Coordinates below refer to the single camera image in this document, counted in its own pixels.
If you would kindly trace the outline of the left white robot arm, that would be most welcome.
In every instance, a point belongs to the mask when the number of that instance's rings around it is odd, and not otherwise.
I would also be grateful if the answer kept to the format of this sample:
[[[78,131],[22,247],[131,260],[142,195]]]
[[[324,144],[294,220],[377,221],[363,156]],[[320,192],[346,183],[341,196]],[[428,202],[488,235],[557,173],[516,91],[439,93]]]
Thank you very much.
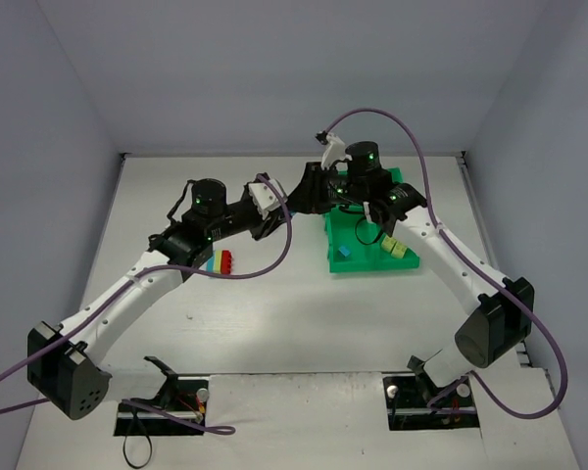
[[[218,180],[190,180],[181,193],[191,206],[181,217],[168,212],[168,226],[150,236],[147,250],[98,299],[58,326],[40,322],[26,340],[28,382],[71,420],[101,404],[112,387],[103,360],[120,336],[151,306],[180,287],[213,255],[216,241],[249,232],[261,240],[289,225],[282,186],[266,174],[226,201]]]

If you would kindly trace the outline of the lime green lego brick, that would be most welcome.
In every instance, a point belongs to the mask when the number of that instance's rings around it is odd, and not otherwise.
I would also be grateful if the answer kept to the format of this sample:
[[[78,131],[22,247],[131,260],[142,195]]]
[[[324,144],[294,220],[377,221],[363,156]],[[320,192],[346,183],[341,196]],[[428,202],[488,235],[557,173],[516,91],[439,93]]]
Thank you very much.
[[[402,259],[405,256],[407,250],[407,246],[401,242],[397,242],[392,249],[391,256],[396,259]]]

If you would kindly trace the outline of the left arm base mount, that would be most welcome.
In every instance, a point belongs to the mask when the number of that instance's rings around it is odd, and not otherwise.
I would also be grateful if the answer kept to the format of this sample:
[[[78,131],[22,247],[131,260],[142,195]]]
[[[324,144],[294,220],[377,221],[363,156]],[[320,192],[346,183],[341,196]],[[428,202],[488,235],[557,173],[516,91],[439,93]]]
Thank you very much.
[[[201,426],[206,425],[207,393],[209,378],[207,376],[180,376],[174,393],[161,389],[153,399],[141,399],[146,404],[162,409],[184,421]],[[146,431],[149,437],[190,437],[202,436],[203,431],[190,428],[151,413],[143,409],[136,410],[137,422],[133,421],[133,408],[120,403],[117,408],[114,437],[143,437]]]

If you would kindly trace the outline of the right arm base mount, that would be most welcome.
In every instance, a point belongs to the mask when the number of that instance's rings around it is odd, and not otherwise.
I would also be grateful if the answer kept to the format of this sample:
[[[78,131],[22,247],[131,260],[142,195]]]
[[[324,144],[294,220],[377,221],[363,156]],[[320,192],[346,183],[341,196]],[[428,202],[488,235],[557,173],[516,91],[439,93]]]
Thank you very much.
[[[467,378],[440,389],[413,374],[384,375],[382,385],[392,432],[480,427]]]

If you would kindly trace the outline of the small teal lego cube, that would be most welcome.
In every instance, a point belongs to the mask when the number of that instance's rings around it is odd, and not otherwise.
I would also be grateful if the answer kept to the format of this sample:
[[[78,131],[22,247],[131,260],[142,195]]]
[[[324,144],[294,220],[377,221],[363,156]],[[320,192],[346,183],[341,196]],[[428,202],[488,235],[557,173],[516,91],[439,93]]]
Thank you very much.
[[[338,252],[343,258],[348,258],[351,255],[351,251],[345,246],[340,246]]]

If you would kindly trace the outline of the teal yellow red lego stack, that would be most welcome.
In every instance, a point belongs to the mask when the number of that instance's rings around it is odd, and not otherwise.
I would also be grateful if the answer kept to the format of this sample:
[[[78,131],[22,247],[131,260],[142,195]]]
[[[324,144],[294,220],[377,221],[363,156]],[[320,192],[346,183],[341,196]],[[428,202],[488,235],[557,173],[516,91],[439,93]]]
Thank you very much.
[[[215,250],[206,264],[206,270],[215,274],[230,275],[232,267],[233,255],[230,250]]]

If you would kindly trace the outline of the lime green small lego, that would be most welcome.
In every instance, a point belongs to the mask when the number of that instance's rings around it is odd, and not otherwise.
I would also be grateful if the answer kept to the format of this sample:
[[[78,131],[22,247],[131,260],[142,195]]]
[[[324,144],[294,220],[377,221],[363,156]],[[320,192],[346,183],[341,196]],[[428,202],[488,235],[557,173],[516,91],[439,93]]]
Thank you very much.
[[[385,236],[381,242],[381,249],[388,253],[391,253],[396,243],[397,241],[394,238]]]

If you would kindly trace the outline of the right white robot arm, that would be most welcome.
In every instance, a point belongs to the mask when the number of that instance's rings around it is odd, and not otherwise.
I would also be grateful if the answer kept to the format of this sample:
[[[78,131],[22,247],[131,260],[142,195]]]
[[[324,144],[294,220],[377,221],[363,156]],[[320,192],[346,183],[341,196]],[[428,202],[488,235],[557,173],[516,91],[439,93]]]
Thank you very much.
[[[449,345],[428,359],[411,358],[415,374],[445,387],[489,367],[530,333],[534,289],[526,279],[513,281],[473,253],[416,188],[393,180],[376,143],[347,145],[333,134],[320,142],[322,158],[306,165],[289,208],[317,214],[342,205],[360,208],[367,221],[415,252],[465,310],[467,319]]]

